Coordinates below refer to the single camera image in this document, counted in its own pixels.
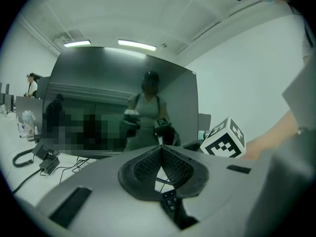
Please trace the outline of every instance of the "plastic bottle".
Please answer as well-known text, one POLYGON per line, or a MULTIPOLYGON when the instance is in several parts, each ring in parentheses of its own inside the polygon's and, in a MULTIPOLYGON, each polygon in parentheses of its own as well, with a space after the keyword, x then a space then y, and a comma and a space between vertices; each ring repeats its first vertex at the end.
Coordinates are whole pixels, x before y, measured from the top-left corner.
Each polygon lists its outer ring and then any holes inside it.
POLYGON ((22 114, 22 119, 25 128, 25 134, 27 138, 34 137, 34 120, 35 117, 33 112, 31 111, 24 111, 22 114))

